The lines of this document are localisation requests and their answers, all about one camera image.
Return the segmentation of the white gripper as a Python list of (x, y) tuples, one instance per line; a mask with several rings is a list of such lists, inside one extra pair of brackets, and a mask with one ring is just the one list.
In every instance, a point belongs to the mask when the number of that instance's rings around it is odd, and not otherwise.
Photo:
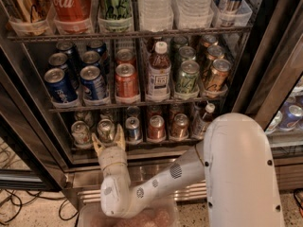
[(128, 173), (127, 155), (124, 151), (126, 149), (126, 142), (124, 130), (120, 124), (116, 126), (116, 136), (114, 139), (117, 147), (104, 147), (94, 133), (91, 138), (104, 177), (122, 176)]

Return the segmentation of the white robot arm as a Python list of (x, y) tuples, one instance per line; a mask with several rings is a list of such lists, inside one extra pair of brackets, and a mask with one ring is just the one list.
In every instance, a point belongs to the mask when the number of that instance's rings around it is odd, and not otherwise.
[(251, 117), (226, 113), (202, 142), (145, 183), (131, 185), (123, 129), (110, 147), (94, 143), (103, 173), (103, 213), (132, 218), (156, 199), (205, 181), (211, 227), (285, 227), (276, 169), (267, 136)]

